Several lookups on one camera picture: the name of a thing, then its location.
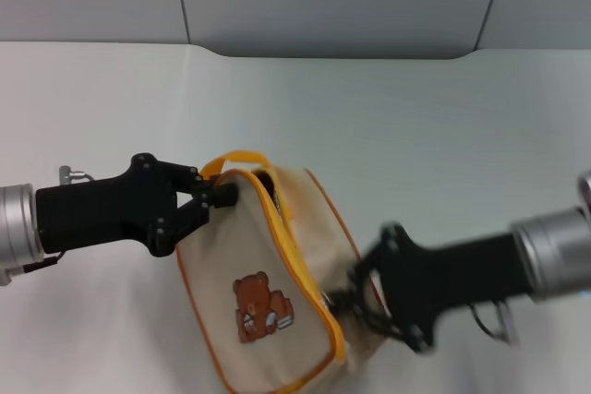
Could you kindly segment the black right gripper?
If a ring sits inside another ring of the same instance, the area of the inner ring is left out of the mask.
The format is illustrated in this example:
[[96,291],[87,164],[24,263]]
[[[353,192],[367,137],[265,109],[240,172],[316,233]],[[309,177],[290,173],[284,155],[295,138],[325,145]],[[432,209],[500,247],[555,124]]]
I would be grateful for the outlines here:
[[[380,277],[390,316],[366,300],[367,286],[380,295],[373,271]],[[379,241],[350,268],[348,278],[349,289],[323,294],[332,315],[353,315],[373,333],[401,341],[414,352],[434,348],[435,324],[444,312],[532,292],[513,234],[425,248],[399,224],[382,229]]]

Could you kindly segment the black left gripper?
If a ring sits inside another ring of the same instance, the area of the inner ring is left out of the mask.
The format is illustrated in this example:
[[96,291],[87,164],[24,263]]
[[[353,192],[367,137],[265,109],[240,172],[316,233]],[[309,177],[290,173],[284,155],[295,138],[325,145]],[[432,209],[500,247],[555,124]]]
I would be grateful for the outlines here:
[[[57,254],[92,245],[133,240],[152,256],[167,257],[175,245],[209,222],[210,209],[238,200],[234,183],[217,185],[195,167],[132,157],[116,177],[36,191],[37,231],[42,250]],[[177,206],[179,193],[193,199]]]

